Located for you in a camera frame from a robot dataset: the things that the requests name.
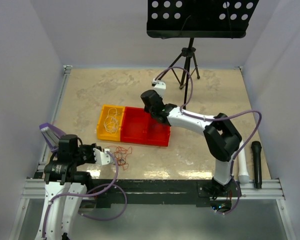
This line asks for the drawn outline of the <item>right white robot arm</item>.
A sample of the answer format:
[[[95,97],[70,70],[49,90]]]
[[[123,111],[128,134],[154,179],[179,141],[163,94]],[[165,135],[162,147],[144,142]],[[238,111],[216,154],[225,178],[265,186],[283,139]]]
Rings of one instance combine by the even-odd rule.
[[[215,158],[215,173],[205,189],[223,197],[231,190],[233,161],[240,148],[242,136],[223,113],[206,116],[184,110],[172,103],[164,104],[155,90],[140,95],[144,111],[156,122],[179,127],[204,136],[209,152]]]

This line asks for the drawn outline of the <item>red double compartment bin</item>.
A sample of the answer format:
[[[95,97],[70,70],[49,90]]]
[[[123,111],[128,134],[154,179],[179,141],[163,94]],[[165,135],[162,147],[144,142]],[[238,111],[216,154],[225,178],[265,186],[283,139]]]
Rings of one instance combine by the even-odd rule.
[[[143,108],[125,107],[120,141],[123,143],[167,147],[170,126],[156,122]]]

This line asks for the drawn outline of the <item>yellow plastic bin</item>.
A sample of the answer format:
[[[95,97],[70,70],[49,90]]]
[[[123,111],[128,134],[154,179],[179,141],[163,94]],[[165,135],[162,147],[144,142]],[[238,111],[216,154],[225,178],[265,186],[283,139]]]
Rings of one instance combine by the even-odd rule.
[[[99,140],[119,142],[121,140],[121,129],[126,107],[104,104],[102,106],[96,136]]]

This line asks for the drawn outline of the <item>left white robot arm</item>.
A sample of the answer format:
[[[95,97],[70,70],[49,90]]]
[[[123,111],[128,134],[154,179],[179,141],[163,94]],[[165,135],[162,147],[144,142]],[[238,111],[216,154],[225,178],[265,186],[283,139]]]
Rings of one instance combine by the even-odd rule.
[[[75,134],[66,134],[58,141],[44,168],[44,205],[36,240],[69,240],[82,196],[94,190],[89,172],[77,171],[83,164],[95,164],[95,153],[102,150],[95,143],[83,144]]]

